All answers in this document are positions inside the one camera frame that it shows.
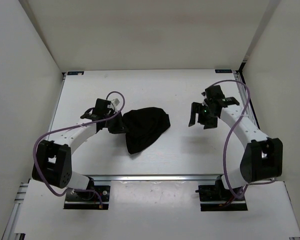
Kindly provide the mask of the black skirt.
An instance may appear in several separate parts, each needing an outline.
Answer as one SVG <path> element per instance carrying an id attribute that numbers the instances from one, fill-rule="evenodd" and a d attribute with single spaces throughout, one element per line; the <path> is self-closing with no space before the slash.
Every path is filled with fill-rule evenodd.
<path id="1" fill-rule="evenodd" d="M 122 121 L 128 129 L 125 140 L 131 155 L 148 148 L 171 126 L 169 115 L 158 107 L 131 110 L 123 115 Z"/>

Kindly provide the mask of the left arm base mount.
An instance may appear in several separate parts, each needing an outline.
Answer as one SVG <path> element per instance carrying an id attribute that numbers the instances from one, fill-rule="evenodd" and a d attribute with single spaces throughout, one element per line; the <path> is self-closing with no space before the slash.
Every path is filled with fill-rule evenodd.
<path id="1" fill-rule="evenodd" d="M 70 191 L 65 195 L 64 210 L 101 210 L 109 209 L 111 186 L 98 184 L 89 178 L 88 190 L 93 192 Z"/>

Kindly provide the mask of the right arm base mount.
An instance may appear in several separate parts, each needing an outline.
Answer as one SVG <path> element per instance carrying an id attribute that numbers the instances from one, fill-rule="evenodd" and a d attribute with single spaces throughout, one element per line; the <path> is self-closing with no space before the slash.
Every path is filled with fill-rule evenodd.
<path id="1" fill-rule="evenodd" d="M 230 190 L 225 189 L 220 179 L 214 184 L 202 184 L 195 191 L 199 195 L 201 212 L 242 212 L 248 207 L 245 197 L 235 198 Z"/>

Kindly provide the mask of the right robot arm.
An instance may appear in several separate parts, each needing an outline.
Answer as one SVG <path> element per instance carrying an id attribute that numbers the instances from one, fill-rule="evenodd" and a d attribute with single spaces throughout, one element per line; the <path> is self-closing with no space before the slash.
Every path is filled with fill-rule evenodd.
<path id="1" fill-rule="evenodd" d="M 205 129 L 214 129 L 218 121 L 226 123 L 230 134 L 235 134 L 244 148 L 237 168 L 223 170 L 214 193 L 220 200 L 228 199 L 234 189 L 258 181 L 277 178 L 283 172 L 283 143 L 279 138 L 271 138 L 242 113 L 239 102 L 234 97 L 193 102 L 190 110 L 189 126 L 199 123 Z"/>

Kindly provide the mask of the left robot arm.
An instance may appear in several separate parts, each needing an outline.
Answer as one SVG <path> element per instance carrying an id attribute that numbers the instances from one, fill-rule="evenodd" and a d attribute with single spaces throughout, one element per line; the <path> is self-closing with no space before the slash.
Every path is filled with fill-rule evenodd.
<path id="1" fill-rule="evenodd" d="M 103 129 L 111 134 L 121 134 L 125 130 L 121 110 L 110 103 L 87 109 L 75 125 L 40 136 L 33 146 L 32 178 L 44 183 L 57 197 L 64 196 L 67 191 L 78 194 L 83 200 L 98 197 L 93 179 L 73 171 L 72 155 Z"/>

